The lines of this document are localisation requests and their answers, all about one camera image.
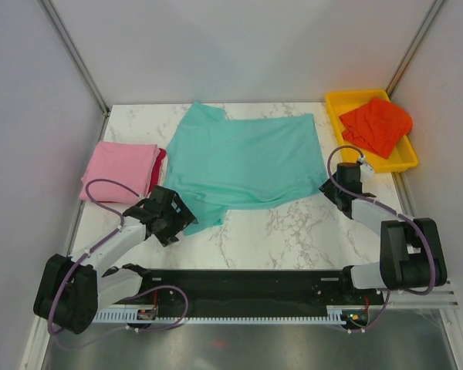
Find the teal t shirt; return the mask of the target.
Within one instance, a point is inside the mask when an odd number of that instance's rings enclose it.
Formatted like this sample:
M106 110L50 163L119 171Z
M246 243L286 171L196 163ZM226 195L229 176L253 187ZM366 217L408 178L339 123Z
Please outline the teal t shirt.
M167 146L166 188L196 217L191 236L223 224L228 210L263 210L310 197L327 178L314 117L229 119L193 103Z

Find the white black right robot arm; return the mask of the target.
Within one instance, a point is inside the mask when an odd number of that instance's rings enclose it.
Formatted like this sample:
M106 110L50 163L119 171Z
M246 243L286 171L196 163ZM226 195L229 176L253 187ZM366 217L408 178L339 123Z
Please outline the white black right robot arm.
M338 294L346 303L356 303L366 289L413 290L447 282L438 227L428 217L411 218L374 203L376 197L363 192L360 163L339 163L336 172L320 188L346 217L380 237L379 261L345 267L346 279Z

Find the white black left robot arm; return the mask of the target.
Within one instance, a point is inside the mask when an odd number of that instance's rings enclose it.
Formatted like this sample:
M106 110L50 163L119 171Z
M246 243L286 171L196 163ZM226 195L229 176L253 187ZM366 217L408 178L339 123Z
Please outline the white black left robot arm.
M149 237L164 247L176 243L177 235L197 221L177 192L160 186L115 214L120 222L108 235L75 254L47 260L33 312L47 321L51 335L60 330L78 335L98 311L119 301L148 302L154 285L144 278L143 268L115 263Z

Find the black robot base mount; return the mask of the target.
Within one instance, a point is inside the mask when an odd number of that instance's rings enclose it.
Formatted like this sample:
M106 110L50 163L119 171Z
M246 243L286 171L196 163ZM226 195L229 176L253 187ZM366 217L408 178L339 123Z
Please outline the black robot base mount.
M357 290L338 270L145 270L140 300L180 317L320 316L329 306L381 305L374 289Z

